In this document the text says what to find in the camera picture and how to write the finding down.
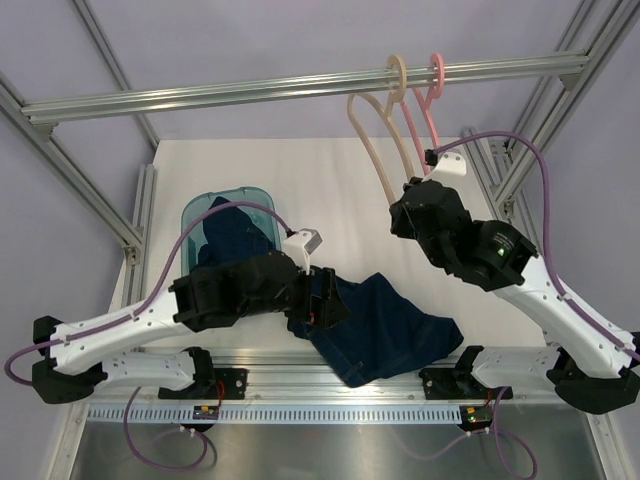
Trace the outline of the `dark denim skirt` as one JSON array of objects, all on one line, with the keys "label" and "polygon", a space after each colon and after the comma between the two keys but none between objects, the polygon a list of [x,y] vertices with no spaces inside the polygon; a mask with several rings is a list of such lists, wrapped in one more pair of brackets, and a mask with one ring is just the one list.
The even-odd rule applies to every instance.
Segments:
[{"label": "dark denim skirt", "polygon": [[202,222],[205,243],[200,247],[196,267],[214,267],[266,255],[274,243],[238,207],[212,214]]}]

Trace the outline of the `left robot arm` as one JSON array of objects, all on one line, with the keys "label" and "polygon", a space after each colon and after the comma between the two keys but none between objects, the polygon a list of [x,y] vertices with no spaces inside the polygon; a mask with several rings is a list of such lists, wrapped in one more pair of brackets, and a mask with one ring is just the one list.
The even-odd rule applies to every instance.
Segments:
[{"label": "left robot arm", "polygon": [[168,400],[213,399],[225,385],[208,351],[152,354],[138,347],[269,313],[324,329],[350,316],[330,268],[304,270],[282,252],[203,267],[128,309],[76,323],[35,320],[33,340],[43,358],[32,367],[32,387],[47,404],[120,387],[154,387]]}]

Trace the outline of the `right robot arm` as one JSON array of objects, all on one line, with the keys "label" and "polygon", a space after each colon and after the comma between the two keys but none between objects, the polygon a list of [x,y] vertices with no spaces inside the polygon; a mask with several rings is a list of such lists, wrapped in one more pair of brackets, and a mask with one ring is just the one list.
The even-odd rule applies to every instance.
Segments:
[{"label": "right robot arm", "polygon": [[542,330],[545,346],[467,347],[447,380],[465,398],[503,387],[553,392],[594,415],[639,397],[639,336],[615,327],[551,277],[516,228],[471,218],[458,192],[413,178],[389,208],[393,235],[416,241],[429,262],[506,301]]}]

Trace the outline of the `pink plastic hanger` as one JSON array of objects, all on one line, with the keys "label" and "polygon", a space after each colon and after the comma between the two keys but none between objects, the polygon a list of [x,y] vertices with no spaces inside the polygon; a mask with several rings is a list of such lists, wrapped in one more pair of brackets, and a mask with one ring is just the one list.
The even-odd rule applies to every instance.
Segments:
[{"label": "pink plastic hanger", "polygon": [[[437,131],[436,124],[434,122],[431,107],[432,107],[432,103],[435,100],[439,99],[444,91],[445,65],[444,65],[443,57],[440,53],[433,53],[430,57],[430,61],[432,66],[435,68],[435,73],[436,73],[435,84],[431,85],[428,88],[428,90],[426,91],[426,94],[423,94],[423,92],[419,88],[413,88],[412,92],[420,108],[423,120],[426,124],[429,137],[431,139],[431,144],[433,147],[437,148],[441,145],[441,141]],[[420,166],[422,167],[423,173],[428,174],[430,172],[430,166],[427,163],[426,149],[422,146],[420,136],[418,135],[409,107],[407,106],[404,100],[400,102],[400,106],[405,118],[406,125],[409,129],[409,133],[413,141],[414,148],[416,150],[416,153],[418,154]]]}]

